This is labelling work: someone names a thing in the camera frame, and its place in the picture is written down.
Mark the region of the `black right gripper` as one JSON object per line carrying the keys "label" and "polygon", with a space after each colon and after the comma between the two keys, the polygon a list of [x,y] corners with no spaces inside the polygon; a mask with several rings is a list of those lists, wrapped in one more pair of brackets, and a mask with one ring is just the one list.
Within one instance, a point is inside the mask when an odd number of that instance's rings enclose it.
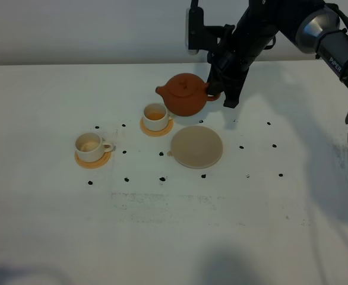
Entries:
{"label": "black right gripper", "polygon": [[276,10],[280,1],[249,1],[249,7],[233,30],[224,25],[224,35],[207,56],[211,64],[206,93],[216,96],[224,92],[224,107],[236,107],[249,67],[258,55],[276,40]]}

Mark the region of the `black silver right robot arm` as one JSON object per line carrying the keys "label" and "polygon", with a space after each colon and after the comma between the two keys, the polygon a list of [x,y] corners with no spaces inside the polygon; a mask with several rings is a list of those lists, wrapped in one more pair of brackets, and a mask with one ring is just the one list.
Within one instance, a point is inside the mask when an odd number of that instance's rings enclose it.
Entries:
{"label": "black silver right robot arm", "polygon": [[216,47],[207,47],[211,65],[207,93],[224,93],[234,108],[248,70],[281,32],[302,53],[321,58],[348,88],[348,17],[324,1],[250,1],[236,26],[219,27]]}

